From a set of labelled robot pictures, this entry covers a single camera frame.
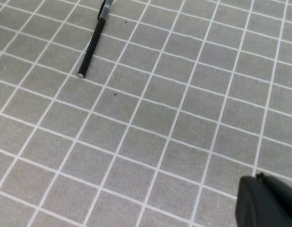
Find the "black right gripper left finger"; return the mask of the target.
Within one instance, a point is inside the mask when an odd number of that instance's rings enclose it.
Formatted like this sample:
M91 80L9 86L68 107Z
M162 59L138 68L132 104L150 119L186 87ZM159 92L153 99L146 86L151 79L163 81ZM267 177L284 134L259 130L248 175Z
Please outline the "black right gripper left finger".
M235 217L239 227L273 227L276 200L264 184L251 176L239 182Z

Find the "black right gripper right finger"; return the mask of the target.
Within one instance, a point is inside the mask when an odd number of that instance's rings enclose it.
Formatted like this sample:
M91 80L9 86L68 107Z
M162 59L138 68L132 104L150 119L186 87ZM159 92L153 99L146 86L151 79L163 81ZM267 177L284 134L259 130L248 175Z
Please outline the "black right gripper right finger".
M292 187L276 177L265 175L264 173L256 174L256 178L268 188L277 200L278 206L280 206L292 220Z

